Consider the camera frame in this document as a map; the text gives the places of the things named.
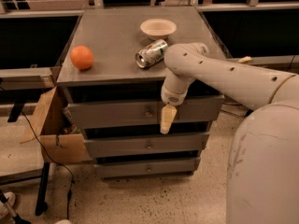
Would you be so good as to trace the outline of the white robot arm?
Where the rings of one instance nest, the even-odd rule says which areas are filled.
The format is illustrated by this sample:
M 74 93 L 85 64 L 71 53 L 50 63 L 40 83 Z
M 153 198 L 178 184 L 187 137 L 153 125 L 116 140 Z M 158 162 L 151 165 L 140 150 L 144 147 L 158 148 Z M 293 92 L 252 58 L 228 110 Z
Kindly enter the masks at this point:
M 202 43 L 169 47 L 161 96 L 181 105 L 198 79 L 252 111 L 231 144 L 227 224 L 299 224 L 298 76 L 216 60 L 206 51 Z

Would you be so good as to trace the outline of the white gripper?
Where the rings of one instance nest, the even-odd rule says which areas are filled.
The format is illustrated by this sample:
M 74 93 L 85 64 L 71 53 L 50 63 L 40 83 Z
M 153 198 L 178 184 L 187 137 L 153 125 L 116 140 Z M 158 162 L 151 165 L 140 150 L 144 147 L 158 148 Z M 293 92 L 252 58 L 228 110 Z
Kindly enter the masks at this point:
M 181 105 L 188 92 L 191 82 L 188 77 L 167 75 L 161 90 L 162 101 L 166 106 L 162 109 L 160 132 L 168 134 L 177 114 L 175 106 Z

